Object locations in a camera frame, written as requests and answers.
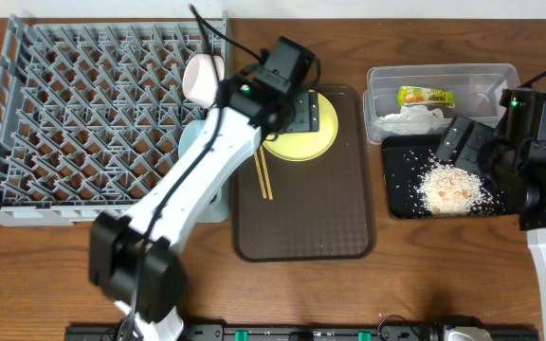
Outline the pink bowl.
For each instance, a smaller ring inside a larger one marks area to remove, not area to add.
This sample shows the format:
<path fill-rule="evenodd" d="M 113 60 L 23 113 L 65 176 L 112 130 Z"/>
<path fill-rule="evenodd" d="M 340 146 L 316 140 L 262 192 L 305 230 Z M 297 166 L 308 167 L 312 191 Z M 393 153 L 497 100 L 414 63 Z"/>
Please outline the pink bowl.
<path fill-rule="evenodd" d="M 222 57 L 196 54 L 187 64 L 182 78 L 182 92 L 186 99 L 202 108 L 209 108 L 215 101 L 218 82 L 225 76 Z"/>

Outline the wooden chopstick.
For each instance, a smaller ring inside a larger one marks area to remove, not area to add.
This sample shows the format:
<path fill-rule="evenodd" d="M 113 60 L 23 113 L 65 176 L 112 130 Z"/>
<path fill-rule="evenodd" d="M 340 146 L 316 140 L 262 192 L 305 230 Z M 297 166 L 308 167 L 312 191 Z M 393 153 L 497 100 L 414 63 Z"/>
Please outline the wooden chopstick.
<path fill-rule="evenodd" d="M 264 176 L 264 187 L 265 187 L 265 190 L 266 190 L 266 198 L 268 200 L 273 200 L 274 197 L 273 197 L 273 192 L 272 192 L 272 187 L 271 187 L 269 172 L 268 172 L 268 166 L 267 166 L 267 163 L 266 163 L 264 147 L 263 146 L 260 146 L 259 153 L 260 153 L 260 157 L 261 157 L 261 166 L 262 166 L 262 172 L 263 172 L 263 176 Z"/>
<path fill-rule="evenodd" d="M 254 156 L 255 169 L 256 169 L 256 172 L 257 172 L 257 175 L 258 175 L 258 180 L 259 180 L 259 184 L 260 184 L 261 193 L 262 193 L 263 198 L 267 199 L 267 192 L 266 192 L 266 188 L 265 188 L 265 184 L 264 184 L 264 177 L 263 177 L 263 172 L 262 172 L 262 168 L 261 168 L 261 164 L 260 164 L 260 157 L 258 155 L 258 152 L 255 152 L 253 156 Z"/>

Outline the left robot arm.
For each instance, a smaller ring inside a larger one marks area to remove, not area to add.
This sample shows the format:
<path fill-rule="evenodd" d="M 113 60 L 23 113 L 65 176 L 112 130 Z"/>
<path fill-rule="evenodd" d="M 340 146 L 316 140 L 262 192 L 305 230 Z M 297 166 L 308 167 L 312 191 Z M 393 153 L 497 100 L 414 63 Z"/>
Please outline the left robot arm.
<path fill-rule="evenodd" d="M 228 78 L 219 57 L 199 54 L 182 80 L 187 99 L 208 117 L 166 175 L 116 217 L 102 212 L 90 229 L 89 279 L 124 311 L 117 340 L 175 340 L 184 324 L 176 307 L 187 285 L 180 255 L 212 198 L 271 134 L 294 119 L 320 62 L 281 37 L 260 62 Z"/>

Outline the yellow plate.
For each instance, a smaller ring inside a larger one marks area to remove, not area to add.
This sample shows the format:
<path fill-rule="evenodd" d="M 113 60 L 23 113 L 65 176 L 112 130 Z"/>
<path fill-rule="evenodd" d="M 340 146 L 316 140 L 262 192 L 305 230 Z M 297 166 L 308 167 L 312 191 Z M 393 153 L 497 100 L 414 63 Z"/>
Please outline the yellow plate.
<path fill-rule="evenodd" d="M 334 143 L 338 133 L 337 112 L 329 99 L 315 91 L 317 96 L 319 129 L 317 132 L 288 133 L 273 139 L 270 135 L 264 147 L 286 161 L 307 161 L 324 154 Z"/>

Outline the light blue bowl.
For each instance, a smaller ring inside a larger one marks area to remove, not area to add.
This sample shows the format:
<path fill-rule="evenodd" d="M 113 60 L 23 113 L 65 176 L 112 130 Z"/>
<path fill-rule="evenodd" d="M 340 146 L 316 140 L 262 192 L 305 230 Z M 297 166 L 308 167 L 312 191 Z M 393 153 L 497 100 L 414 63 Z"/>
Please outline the light blue bowl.
<path fill-rule="evenodd" d="M 200 154 L 211 138 L 208 123 L 205 120 L 194 120 L 189 123 L 179 141 L 179 165 L 187 167 L 199 159 Z"/>

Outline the green yellow snack wrapper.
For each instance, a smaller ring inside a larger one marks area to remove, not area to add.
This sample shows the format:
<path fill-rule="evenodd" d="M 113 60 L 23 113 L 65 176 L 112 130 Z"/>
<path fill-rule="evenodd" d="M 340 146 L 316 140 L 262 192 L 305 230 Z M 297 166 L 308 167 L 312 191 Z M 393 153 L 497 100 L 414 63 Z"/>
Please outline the green yellow snack wrapper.
<path fill-rule="evenodd" d="M 442 105 L 454 107 L 456 99 L 454 93 L 447 90 L 402 86 L 397 94 L 399 106 L 411 105 Z"/>

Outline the white napkin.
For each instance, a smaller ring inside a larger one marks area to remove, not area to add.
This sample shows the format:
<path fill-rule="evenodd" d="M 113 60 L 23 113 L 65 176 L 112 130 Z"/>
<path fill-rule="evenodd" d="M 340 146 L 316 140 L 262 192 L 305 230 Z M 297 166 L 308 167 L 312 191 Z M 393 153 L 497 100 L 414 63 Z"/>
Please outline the white napkin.
<path fill-rule="evenodd" d="M 447 124 L 443 111 L 426 105 L 402 106 L 398 114 L 388 114 L 376 121 L 382 131 L 394 135 L 426 135 Z"/>

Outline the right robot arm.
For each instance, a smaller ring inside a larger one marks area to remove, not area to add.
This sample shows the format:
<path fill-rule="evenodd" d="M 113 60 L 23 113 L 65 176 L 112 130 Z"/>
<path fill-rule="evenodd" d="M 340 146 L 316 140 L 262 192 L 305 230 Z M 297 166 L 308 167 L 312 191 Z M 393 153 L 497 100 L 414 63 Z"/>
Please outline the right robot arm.
<path fill-rule="evenodd" d="M 455 116 L 438 159 L 490 181 L 519 215 L 537 272 L 546 339 L 546 90 L 503 91 L 505 112 L 495 127 Z"/>

